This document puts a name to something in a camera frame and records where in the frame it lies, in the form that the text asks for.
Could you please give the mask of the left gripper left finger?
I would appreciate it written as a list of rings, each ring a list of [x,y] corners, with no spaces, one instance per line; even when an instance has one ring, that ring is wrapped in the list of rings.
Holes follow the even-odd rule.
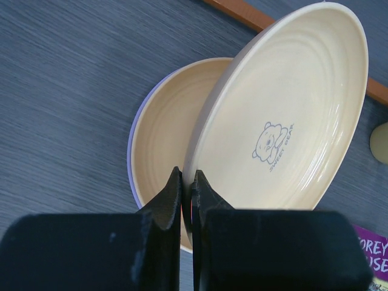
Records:
[[[182,178],[135,213],[37,214],[1,239],[2,290],[178,290]]]

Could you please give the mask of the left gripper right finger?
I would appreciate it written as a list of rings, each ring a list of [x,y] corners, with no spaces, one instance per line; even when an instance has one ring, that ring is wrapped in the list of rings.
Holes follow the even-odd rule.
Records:
[[[373,279],[338,212],[234,209],[197,171],[192,223],[195,290],[367,290]]]

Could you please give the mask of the purple plate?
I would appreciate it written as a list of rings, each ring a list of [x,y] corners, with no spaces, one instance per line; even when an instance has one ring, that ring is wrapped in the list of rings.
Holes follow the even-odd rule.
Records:
[[[136,205],[138,207],[138,209],[141,209],[143,204],[139,198],[139,195],[138,195],[138,192],[136,190],[136,187],[135,187],[135,180],[134,180],[134,176],[133,176],[133,170],[132,170],[132,147],[133,147],[133,143],[134,143],[134,134],[135,134],[135,129],[136,129],[136,126],[137,126],[137,123],[139,121],[139,118],[140,118],[140,115],[144,109],[144,107],[147,105],[149,99],[151,98],[151,96],[153,95],[153,93],[156,91],[156,89],[164,82],[167,80],[167,78],[170,76],[171,74],[168,74],[167,76],[165,76],[162,80],[160,80],[159,83],[157,83],[152,89],[151,91],[149,91],[149,93],[147,94],[147,96],[144,98],[144,100],[142,101],[141,105],[139,106],[139,109],[137,110],[136,112],[136,115],[134,117],[134,120],[132,122],[132,125],[131,125],[131,128],[130,128],[130,131],[129,131],[129,138],[128,138],[128,143],[127,143],[127,154],[126,154],[126,160],[127,160],[127,174],[128,174],[128,179],[129,179],[129,183],[130,183],[130,188],[131,188],[131,191],[132,191],[132,194],[133,194],[133,197],[135,199],[135,202],[136,202]]]

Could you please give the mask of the yellow plate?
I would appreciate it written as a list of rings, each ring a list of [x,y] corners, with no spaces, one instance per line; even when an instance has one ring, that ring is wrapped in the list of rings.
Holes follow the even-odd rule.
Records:
[[[312,210],[355,133],[365,97],[361,89],[353,97],[338,90],[327,97],[301,93],[292,79],[291,52],[302,47],[256,37],[212,88],[192,130],[182,170],[188,235],[197,170],[236,209]]]
[[[175,70],[144,107],[132,147],[135,187],[143,206],[164,188],[175,166],[183,167],[199,111],[231,61],[209,58]]]

